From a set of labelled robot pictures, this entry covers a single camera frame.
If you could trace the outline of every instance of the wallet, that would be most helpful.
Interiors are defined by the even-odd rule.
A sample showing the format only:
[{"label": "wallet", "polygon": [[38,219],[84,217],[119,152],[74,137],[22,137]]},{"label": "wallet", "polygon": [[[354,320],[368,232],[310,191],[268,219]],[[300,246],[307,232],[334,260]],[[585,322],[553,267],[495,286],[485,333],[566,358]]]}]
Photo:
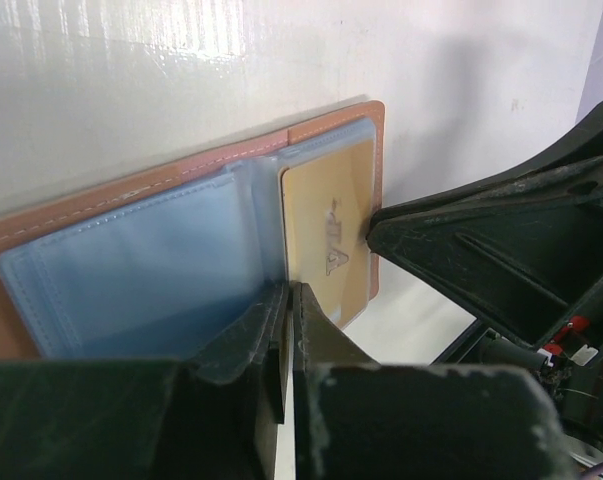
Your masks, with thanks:
[{"label": "wallet", "polygon": [[285,172],[368,142],[380,207],[383,117],[366,102],[0,218],[0,358],[191,357],[290,277]]}]

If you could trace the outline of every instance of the cable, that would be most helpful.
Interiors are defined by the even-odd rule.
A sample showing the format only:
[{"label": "cable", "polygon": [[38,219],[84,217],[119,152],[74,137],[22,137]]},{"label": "cable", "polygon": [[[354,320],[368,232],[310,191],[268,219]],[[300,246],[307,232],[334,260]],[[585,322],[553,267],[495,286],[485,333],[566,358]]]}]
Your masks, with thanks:
[{"label": "cable", "polygon": [[592,480],[593,478],[598,478],[599,475],[603,473],[603,462],[597,463],[596,465],[588,468],[581,472],[581,480]]}]

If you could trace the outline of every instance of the red component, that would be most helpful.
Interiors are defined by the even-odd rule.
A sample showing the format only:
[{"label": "red component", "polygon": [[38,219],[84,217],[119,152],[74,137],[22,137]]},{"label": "red component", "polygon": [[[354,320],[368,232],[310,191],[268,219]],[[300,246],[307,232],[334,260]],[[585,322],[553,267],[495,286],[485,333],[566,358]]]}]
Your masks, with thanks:
[{"label": "red component", "polygon": [[552,355],[561,355],[563,353],[563,348],[561,348],[560,343],[561,340],[563,340],[563,337],[565,337],[570,330],[582,332],[589,326],[590,320],[580,315],[575,315],[570,319],[568,325],[559,330],[559,333],[557,333],[552,339],[553,341],[545,345],[543,349],[550,352]]}]

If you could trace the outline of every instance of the tan card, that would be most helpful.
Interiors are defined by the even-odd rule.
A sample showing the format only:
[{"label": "tan card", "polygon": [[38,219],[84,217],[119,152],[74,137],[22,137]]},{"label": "tan card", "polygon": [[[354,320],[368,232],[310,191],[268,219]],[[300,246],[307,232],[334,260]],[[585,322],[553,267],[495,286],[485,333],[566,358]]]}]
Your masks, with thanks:
[{"label": "tan card", "polygon": [[282,172],[281,189],[289,278],[310,284],[323,312],[344,327],[370,292],[374,142]]}]

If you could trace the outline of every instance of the card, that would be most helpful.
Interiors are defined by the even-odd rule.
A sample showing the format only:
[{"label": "card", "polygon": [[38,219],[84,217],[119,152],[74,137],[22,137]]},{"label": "card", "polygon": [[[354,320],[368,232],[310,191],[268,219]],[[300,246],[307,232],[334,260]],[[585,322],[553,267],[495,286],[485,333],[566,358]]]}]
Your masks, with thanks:
[{"label": "card", "polygon": [[281,174],[290,281],[308,283],[343,328],[368,303],[374,142],[367,140]]}]

